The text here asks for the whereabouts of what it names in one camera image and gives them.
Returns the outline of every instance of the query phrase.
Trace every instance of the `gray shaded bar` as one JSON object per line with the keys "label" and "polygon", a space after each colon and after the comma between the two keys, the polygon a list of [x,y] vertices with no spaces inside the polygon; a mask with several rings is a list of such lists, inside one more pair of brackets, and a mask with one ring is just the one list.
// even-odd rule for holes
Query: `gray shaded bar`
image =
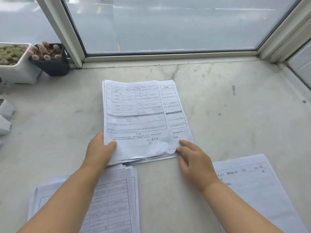
{"label": "gray shaded bar", "polygon": [[158,115],[158,114],[164,114],[164,113],[161,112],[161,113],[154,113],[154,114],[137,114],[137,115],[124,115],[124,116],[122,116],[122,115],[112,115],[112,114],[107,114],[107,115],[111,116],[111,117],[116,117],[116,118],[132,118],[132,117],[142,117],[142,116]]}
{"label": "gray shaded bar", "polygon": [[169,112],[169,113],[166,113],[166,114],[176,114],[176,113],[182,113],[182,110],[175,111],[175,112]]}

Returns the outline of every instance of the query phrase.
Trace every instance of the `white marble surface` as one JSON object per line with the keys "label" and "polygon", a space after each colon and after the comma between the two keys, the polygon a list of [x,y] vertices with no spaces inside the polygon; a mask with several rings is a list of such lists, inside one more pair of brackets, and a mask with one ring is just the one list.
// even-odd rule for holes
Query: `white marble surface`
{"label": "white marble surface", "polygon": [[[79,168],[88,142],[103,130],[104,79],[174,79],[196,144],[212,161],[265,153],[311,231],[310,101],[278,68],[255,60],[82,69],[11,86],[4,97],[17,112],[12,132],[1,137],[0,232],[14,233],[25,223],[37,186]],[[220,232],[176,159],[137,168],[142,233]]]}

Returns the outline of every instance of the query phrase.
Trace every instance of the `right hand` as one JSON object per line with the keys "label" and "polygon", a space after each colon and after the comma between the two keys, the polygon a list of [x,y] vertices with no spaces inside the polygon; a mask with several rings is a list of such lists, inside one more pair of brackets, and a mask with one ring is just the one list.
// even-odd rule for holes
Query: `right hand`
{"label": "right hand", "polygon": [[203,192],[212,183],[219,182],[211,158],[200,147],[186,140],[179,140],[182,147],[176,151],[179,156],[179,166],[183,175]]}

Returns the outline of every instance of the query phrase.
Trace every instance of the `left hand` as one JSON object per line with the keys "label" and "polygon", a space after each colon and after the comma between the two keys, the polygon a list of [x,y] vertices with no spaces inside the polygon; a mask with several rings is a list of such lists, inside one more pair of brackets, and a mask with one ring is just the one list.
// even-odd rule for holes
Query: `left hand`
{"label": "left hand", "polygon": [[87,146],[85,159],[81,167],[91,166],[92,168],[95,168],[96,171],[103,171],[110,162],[116,147],[116,141],[104,145],[104,133],[97,133]]}

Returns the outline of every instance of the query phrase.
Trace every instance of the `paper form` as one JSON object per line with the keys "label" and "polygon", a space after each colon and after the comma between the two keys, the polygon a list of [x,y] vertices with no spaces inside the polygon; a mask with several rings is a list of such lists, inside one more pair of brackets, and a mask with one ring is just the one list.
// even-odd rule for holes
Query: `paper form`
{"label": "paper form", "polygon": [[[139,232],[135,214],[132,173],[130,169],[106,172],[100,178],[80,232]],[[35,212],[49,200],[63,183],[37,188]]]}
{"label": "paper form", "polygon": [[213,166],[223,183],[282,231],[308,233],[266,156],[220,161]]}
{"label": "paper form", "polygon": [[111,162],[174,153],[158,81],[103,81],[104,144],[116,140]]}
{"label": "paper form", "polygon": [[180,139],[194,142],[175,82],[169,80],[161,81],[159,84],[163,96],[165,113],[174,138],[175,147],[180,147]]}

